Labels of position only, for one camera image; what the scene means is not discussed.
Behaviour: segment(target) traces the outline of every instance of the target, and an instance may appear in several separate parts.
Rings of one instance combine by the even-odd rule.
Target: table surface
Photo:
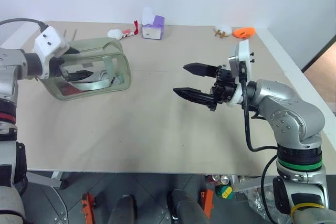
[[[48,22],[68,40],[105,37],[130,24]],[[23,46],[31,51],[33,35]],[[240,106],[215,112],[173,92],[191,87],[208,92],[213,78],[194,76],[191,62],[228,65],[239,39],[214,36],[207,26],[166,26],[162,40],[140,35],[121,40],[132,71],[124,91],[59,101],[34,80],[19,81],[18,140],[25,144],[28,169],[95,172],[225,173],[260,175],[274,150],[252,153],[245,142]],[[292,87],[267,47],[255,35],[253,79]],[[254,147],[275,145],[269,124],[251,120]],[[336,151],[322,135],[323,161],[336,174]],[[268,174],[276,174],[273,164]]]

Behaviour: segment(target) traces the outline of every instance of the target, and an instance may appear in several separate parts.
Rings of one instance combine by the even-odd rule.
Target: red object
[[[214,198],[214,191],[207,189],[201,192],[201,204],[205,215],[210,219],[211,210],[214,208],[212,200]]]
[[[16,118],[13,115],[9,115],[3,112],[0,112],[0,120],[1,119],[7,119],[9,120],[11,123],[16,124]]]
[[[123,34],[129,34],[131,32],[131,29],[127,29],[127,30],[124,30],[124,31],[121,31]]]
[[[95,215],[93,213],[95,198],[89,193],[82,195],[82,211],[85,214],[86,224],[96,224]]]
[[[134,25],[135,25],[135,31],[134,31],[134,35],[137,35],[139,33],[139,30],[138,30],[138,21],[134,21]]]

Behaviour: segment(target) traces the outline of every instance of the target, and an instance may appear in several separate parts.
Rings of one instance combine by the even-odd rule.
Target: purple tissue box
[[[164,32],[164,17],[156,15],[153,24],[142,26],[142,37],[145,39],[162,39]]]

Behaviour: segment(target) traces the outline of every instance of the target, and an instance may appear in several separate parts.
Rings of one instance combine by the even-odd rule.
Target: yellow rubber band
[[[297,204],[290,211],[290,218],[291,218],[292,221],[293,221],[293,214],[294,214],[294,212],[296,210],[298,210],[299,208],[301,208],[301,207],[319,207],[319,208],[324,208],[323,205],[316,204],[316,203],[300,203],[300,204]]]

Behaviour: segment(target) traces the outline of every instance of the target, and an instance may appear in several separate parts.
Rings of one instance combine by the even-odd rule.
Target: gray floor
[[[132,194],[138,206],[137,223],[170,224],[166,205],[166,194],[172,189],[184,189],[198,198],[201,189],[206,188],[203,175],[189,174],[128,174],[128,173],[66,173],[69,186],[59,190],[68,212],[69,224],[85,224],[81,213],[80,196],[85,192],[95,195],[96,223],[107,223],[111,210],[118,198]],[[328,185],[336,185],[336,176],[328,177]],[[333,208],[336,190],[330,191]],[[28,221],[39,223],[65,223],[64,209],[55,192],[46,186],[29,183],[23,195]],[[269,223],[256,214],[245,201],[214,198],[211,223]]]

